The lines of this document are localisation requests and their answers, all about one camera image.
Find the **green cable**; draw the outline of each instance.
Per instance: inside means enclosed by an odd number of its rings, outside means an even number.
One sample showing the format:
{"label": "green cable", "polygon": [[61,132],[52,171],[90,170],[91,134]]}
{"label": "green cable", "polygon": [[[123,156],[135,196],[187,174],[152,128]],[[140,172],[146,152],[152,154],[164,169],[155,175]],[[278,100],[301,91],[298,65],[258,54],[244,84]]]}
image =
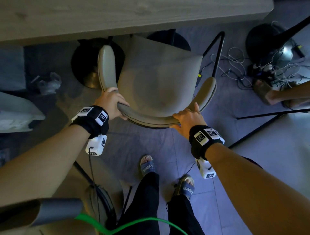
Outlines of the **green cable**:
{"label": "green cable", "polygon": [[179,231],[181,231],[184,235],[188,235],[183,229],[181,229],[180,227],[176,226],[175,224],[167,221],[167,220],[164,220],[164,219],[159,219],[159,218],[154,218],[154,217],[148,217],[148,218],[142,218],[142,219],[137,219],[137,220],[134,220],[132,222],[129,222],[127,224],[124,224],[116,229],[113,229],[113,230],[107,230],[105,227],[103,227],[97,220],[95,220],[93,217],[87,215],[87,214],[84,214],[84,213],[81,213],[79,214],[77,217],[75,217],[75,219],[78,219],[78,220],[82,220],[86,223],[89,223],[91,224],[95,229],[97,229],[99,232],[105,234],[105,235],[112,235],[112,234],[115,234],[121,230],[123,230],[124,228],[127,228],[129,226],[132,226],[134,224],[137,224],[137,223],[140,223],[140,222],[143,222],[143,221],[147,221],[147,220],[155,220],[155,221],[160,221],[160,222],[164,222],[166,224],[169,224],[171,225],[172,227],[175,227],[176,229],[178,229]]}

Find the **chair seat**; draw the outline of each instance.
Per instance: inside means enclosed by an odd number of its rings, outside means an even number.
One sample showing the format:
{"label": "chair seat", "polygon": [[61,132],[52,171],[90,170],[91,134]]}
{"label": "chair seat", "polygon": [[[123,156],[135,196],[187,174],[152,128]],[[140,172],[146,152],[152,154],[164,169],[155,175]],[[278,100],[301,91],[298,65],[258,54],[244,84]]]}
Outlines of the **chair seat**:
{"label": "chair seat", "polygon": [[190,51],[133,36],[118,90],[136,112],[171,116],[191,103],[201,60]]}

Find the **gray chair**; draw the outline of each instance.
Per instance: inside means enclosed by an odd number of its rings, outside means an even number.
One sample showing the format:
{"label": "gray chair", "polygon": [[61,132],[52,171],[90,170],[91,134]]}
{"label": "gray chair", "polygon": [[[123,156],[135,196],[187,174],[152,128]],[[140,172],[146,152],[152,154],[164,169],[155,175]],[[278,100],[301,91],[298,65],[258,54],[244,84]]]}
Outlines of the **gray chair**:
{"label": "gray chair", "polygon": [[[202,58],[217,39],[220,47],[213,76],[206,79],[193,99]],[[118,87],[120,94],[130,104],[118,104],[119,110],[131,122],[149,128],[167,128],[178,124],[172,114],[186,107],[193,110],[197,102],[202,111],[216,90],[214,78],[222,46],[221,32],[203,55],[197,55],[171,45],[133,36],[129,51],[116,84],[115,57],[110,46],[105,45],[98,55],[98,74],[102,89]]]}

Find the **black pants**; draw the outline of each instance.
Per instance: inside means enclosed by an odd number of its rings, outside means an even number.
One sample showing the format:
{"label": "black pants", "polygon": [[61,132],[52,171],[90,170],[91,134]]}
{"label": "black pants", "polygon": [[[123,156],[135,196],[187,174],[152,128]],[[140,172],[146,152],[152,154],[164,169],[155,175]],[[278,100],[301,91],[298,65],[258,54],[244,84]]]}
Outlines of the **black pants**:
{"label": "black pants", "polygon": [[[140,218],[157,217],[158,204],[159,175],[155,172],[150,172],[141,180],[134,199],[125,214],[120,218],[118,226]],[[184,195],[172,197],[168,203],[168,219],[183,229],[188,235],[204,235],[200,224],[194,216],[191,203]],[[159,235],[158,222],[141,222],[117,233],[117,235],[121,234]],[[179,230],[171,227],[170,235],[181,234]]]}

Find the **wooden table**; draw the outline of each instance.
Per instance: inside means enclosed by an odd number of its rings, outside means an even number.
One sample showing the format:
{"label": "wooden table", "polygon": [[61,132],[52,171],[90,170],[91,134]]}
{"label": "wooden table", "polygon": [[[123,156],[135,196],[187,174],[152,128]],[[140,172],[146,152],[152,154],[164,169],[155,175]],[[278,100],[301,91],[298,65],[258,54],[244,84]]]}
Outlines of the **wooden table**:
{"label": "wooden table", "polygon": [[29,45],[264,18],[272,0],[9,0],[0,42]]}

